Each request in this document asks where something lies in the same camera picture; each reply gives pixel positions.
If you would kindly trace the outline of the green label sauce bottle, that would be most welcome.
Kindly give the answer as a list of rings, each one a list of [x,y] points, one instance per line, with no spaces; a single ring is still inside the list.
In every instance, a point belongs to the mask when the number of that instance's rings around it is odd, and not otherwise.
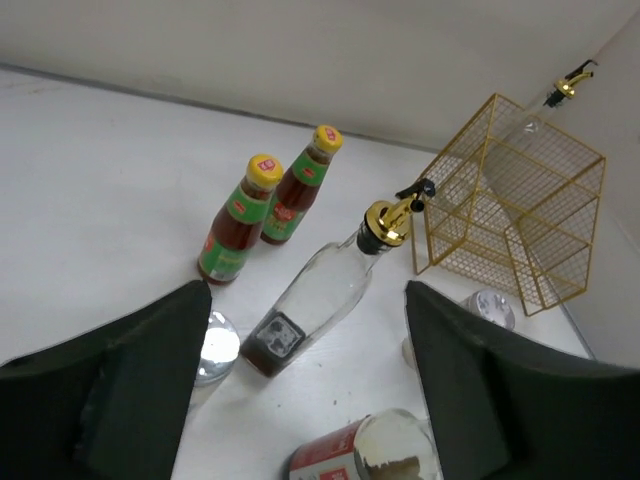
[[[284,175],[278,159],[258,154],[216,214],[197,260],[200,275],[212,284],[233,282],[257,243],[276,187]]]
[[[272,197],[260,238],[272,245],[286,243],[319,193],[334,155],[343,145],[333,126],[319,125],[312,140],[297,156]]]

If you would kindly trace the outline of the black cap red label bottle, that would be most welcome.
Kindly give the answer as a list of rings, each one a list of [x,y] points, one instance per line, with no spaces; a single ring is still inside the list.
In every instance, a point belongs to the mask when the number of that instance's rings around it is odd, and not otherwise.
[[[391,408],[301,445],[285,480],[441,479],[430,420]]]

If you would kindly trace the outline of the white silver-lid jar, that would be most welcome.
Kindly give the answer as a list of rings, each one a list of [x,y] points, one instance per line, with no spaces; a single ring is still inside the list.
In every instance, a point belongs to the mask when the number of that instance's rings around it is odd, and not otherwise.
[[[461,301],[460,305],[474,315],[507,330],[512,331],[515,328],[515,313],[508,300],[497,291],[491,289],[476,291]],[[415,354],[409,335],[401,343],[401,352],[406,364],[417,371]]]
[[[230,374],[239,355],[240,338],[233,323],[221,312],[209,315],[189,401],[187,420],[191,420]]]

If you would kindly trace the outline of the clear glass pourer bottle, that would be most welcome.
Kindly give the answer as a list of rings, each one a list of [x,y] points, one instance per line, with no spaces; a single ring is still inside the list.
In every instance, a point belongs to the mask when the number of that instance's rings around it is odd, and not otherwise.
[[[599,157],[554,124],[559,111],[576,97],[582,83],[594,77],[597,67],[596,60],[587,59],[491,129],[482,167],[496,195],[510,201],[544,195]]]

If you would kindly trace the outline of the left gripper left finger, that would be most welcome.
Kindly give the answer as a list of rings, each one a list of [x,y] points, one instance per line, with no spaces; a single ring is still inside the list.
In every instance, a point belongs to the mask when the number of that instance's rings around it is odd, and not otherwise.
[[[191,281],[3,364],[2,478],[170,478],[211,303]]]

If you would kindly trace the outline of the glass bottle with dark sauce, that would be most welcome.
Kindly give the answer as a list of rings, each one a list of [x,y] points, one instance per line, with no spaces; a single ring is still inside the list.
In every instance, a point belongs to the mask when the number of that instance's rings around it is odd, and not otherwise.
[[[330,242],[303,266],[240,347],[240,355],[273,378],[344,319],[360,302],[372,269],[386,252],[409,238],[410,219],[425,208],[436,186],[422,178],[371,204],[343,242]]]

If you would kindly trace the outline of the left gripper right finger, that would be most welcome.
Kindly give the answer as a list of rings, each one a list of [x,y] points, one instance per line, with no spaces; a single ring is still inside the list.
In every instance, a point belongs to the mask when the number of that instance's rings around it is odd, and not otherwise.
[[[406,317],[447,479],[635,479],[639,373],[479,318],[425,283]]]

